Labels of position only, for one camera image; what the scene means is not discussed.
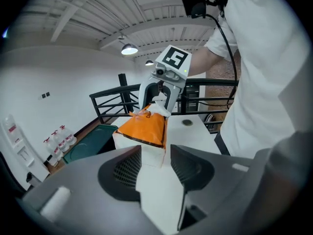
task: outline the white table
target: white table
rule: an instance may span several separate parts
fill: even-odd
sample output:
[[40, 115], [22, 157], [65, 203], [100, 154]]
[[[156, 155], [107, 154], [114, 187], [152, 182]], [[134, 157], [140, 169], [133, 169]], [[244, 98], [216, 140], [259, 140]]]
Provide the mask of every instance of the white table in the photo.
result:
[[[112, 125], [120, 127], [130, 117], [119, 117]], [[189, 119], [191, 126], [182, 121]], [[171, 167], [171, 144], [220, 154], [213, 137], [198, 115], [170, 116], [167, 125], [167, 143], [161, 168], [142, 164], [136, 190], [140, 192], [141, 207], [152, 222], [166, 235], [177, 233], [183, 200], [183, 187]]]

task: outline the black metal railing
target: black metal railing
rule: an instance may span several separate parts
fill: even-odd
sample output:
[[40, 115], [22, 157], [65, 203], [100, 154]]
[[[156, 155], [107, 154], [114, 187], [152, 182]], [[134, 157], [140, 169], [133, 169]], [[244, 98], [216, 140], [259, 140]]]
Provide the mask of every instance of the black metal railing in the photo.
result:
[[[209, 78], [188, 78], [186, 80], [186, 85], [185, 86], [238, 86], [238, 82], [235, 82], [234, 80], [229, 80], [229, 79], [209, 79]], [[128, 86], [120, 86], [116, 87], [113, 89], [97, 92], [94, 94], [89, 95], [89, 97], [92, 100], [94, 109], [97, 113], [97, 116], [100, 120], [100, 122], [106, 123], [108, 122], [111, 118], [114, 117], [128, 117], [129, 116], [129, 111], [133, 111], [133, 107], [139, 109], [137, 106], [138, 103], [138, 97], [134, 95], [132, 92], [139, 91], [140, 84], [136, 85], [128, 85]], [[184, 96], [186, 96], [186, 87], [185, 90], [182, 93]], [[107, 97], [111, 95], [117, 95], [103, 103], [97, 104], [96, 103], [96, 98], [101, 98], [101, 97]], [[194, 115], [194, 114], [210, 114], [210, 113], [226, 113], [228, 109], [222, 109], [222, 110], [208, 110], [208, 111], [191, 111], [187, 112], [186, 111], [186, 105], [187, 102], [190, 100], [198, 100], [198, 101], [221, 101], [221, 100], [228, 100], [228, 97], [193, 97], [193, 98], [186, 98], [186, 97], [181, 97], [177, 99], [177, 102], [181, 103], [181, 108], [180, 111], [177, 113], [172, 113], [172, 115]], [[121, 99], [121, 102], [115, 103], [115, 104], [107, 104], [117, 98]], [[110, 110], [113, 110], [115, 107], [122, 107], [115, 113], [108, 113]], [[100, 113], [100, 109], [102, 108], [108, 108], [104, 112]], [[213, 121], [213, 122], [204, 122], [204, 125], [214, 125], [214, 124], [222, 124], [223, 121]]]

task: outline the black cable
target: black cable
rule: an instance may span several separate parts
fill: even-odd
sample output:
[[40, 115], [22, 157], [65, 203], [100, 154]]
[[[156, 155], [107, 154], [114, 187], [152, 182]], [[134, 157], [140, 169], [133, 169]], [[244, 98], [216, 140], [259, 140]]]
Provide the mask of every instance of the black cable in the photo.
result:
[[[209, 14], [206, 14], [206, 16], [214, 20], [214, 22], [216, 23], [217, 27], [219, 28], [219, 30], [220, 30], [220, 32], [221, 32], [221, 35], [222, 35], [223, 38], [224, 38], [224, 41], [225, 41], [225, 43], [226, 43], [226, 46], [227, 46], [227, 49], [228, 49], [228, 52], [229, 52], [229, 55], [230, 55], [231, 63], [232, 63], [232, 65], [233, 65], [233, 69], [234, 69], [234, 75], [235, 75], [234, 81], [237, 82], [236, 64], [235, 64], [235, 60], [234, 60], [233, 54], [232, 54], [232, 52], [231, 52], [230, 46], [229, 46], [229, 44], [228, 44], [227, 38], [226, 38], [226, 36], [225, 36], [225, 34], [224, 34], [224, 32], [223, 32], [223, 30], [222, 30], [222, 28], [221, 28], [219, 22], [218, 22], [213, 16], [211, 16], [211, 15], [209, 15]], [[226, 106], [227, 106], [228, 109], [229, 109], [228, 106], [232, 104], [232, 103], [229, 104], [229, 101], [230, 101], [230, 99], [234, 96], [235, 92], [236, 92], [236, 86], [233, 87], [232, 91], [230, 92], [229, 98], [228, 98], [228, 100], [227, 100]]]
[[228, 106], [228, 105], [232, 105], [232, 103], [227, 103], [227, 104], [207, 104], [207, 103], [202, 103], [200, 100], [197, 100], [197, 99], [191, 99], [191, 98], [188, 98], [186, 97], [185, 95], [181, 94], [184, 98], [190, 100], [190, 101], [195, 101], [195, 102], [198, 102], [200, 104], [204, 104], [204, 105], [207, 105], [207, 106]]

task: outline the ceiling lamp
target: ceiling lamp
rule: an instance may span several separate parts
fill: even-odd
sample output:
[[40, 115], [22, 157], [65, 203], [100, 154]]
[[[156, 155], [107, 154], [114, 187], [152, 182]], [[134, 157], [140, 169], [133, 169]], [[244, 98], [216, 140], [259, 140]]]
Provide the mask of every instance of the ceiling lamp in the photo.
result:
[[122, 54], [123, 55], [132, 55], [138, 52], [138, 49], [135, 45], [133, 44], [126, 44], [122, 48]]
[[146, 62], [146, 66], [154, 65], [154, 62], [152, 62], [150, 59]]

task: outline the wooden floor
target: wooden floor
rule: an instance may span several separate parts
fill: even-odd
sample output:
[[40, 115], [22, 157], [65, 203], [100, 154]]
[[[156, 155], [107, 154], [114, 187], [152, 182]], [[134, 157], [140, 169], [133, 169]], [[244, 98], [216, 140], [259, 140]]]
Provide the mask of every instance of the wooden floor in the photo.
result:
[[[113, 117], [112, 119], [110, 119], [106, 124], [111, 124], [114, 120], [116, 119], [116, 117]], [[100, 123], [100, 120], [97, 120], [96, 122], [92, 123], [91, 125], [89, 125], [86, 129], [84, 129], [81, 133], [79, 133], [76, 138], [77, 138], [77, 141], [74, 145], [71, 145], [69, 147], [69, 150], [66, 151], [64, 153], [67, 154], [68, 152], [70, 152], [70, 150], [80, 141], [82, 140], [90, 131], [92, 131], [95, 127], [97, 127]], [[66, 164], [64, 163], [63, 159], [61, 159], [58, 164], [54, 167], [50, 164], [47, 165], [47, 168], [50, 172], [50, 175], [56, 173], [58, 170], [62, 169]]]

